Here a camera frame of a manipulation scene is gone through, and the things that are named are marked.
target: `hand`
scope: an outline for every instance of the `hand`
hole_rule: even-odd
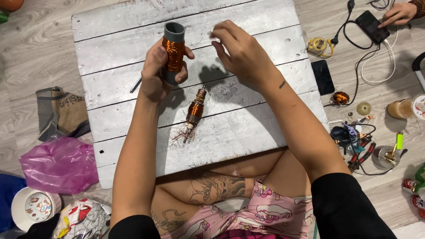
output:
[[[378,28],[382,28],[390,24],[407,24],[416,15],[417,10],[416,5],[412,3],[395,3],[393,7],[384,14],[384,22],[382,22]]]
[[[211,44],[225,69],[248,80],[257,89],[279,71],[257,40],[230,20],[215,25],[210,37],[220,39]]]
[[[188,47],[185,48],[185,55],[191,60],[195,58],[195,55]],[[146,53],[139,96],[146,97],[153,103],[160,103],[171,92],[173,86],[161,78],[161,69],[167,59],[168,53],[162,46],[161,38]],[[176,75],[175,80],[179,84],[187,80],[187,64],[185,61],[183,61],[183,67]]]

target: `cartoon print pants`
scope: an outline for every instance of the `cartoon print pants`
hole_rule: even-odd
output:
[[[257,180],[245,208],[228,213],[214,205],[204,206],[181,228],[161,239],[212,239],[233,229],[307,239],[312,220],[311,196],[280,196]]]

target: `paper bowl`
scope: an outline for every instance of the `paper bowl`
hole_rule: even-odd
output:
[[[27,232],[37,223],[49,220],[62,208],[59,194],[48,193],[26,187],[12,201],[12,218],[16,226]]]

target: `smartphone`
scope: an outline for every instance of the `smartphone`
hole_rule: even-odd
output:
[[[329,72],[328,63],[325,60],[315,61],[312,63],[312,68],[320,95],[334,93],[335,87]]]
[[[363,12],[363,14],[356,19],[356,23],[377,45],[381,44],[390,35],[386,27],[378,28],[381,23],[369,11]]]

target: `red pliers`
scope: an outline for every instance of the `red pliers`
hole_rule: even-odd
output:
[[[362,142],[360,143],[360,146],[363,148],[372,141],[372,136],[366,136],[362,138]],[[376,147],[376,143],[371,143],[369,146],[369,149],[366,151],[366,153],[358,159],[359,154],[354,154],[350,161],[348,161],[348,168],[350,169],[350,172],[354,172],[355,170],[360,168],[360,165],[368,159],[371,155],[373,150]]]

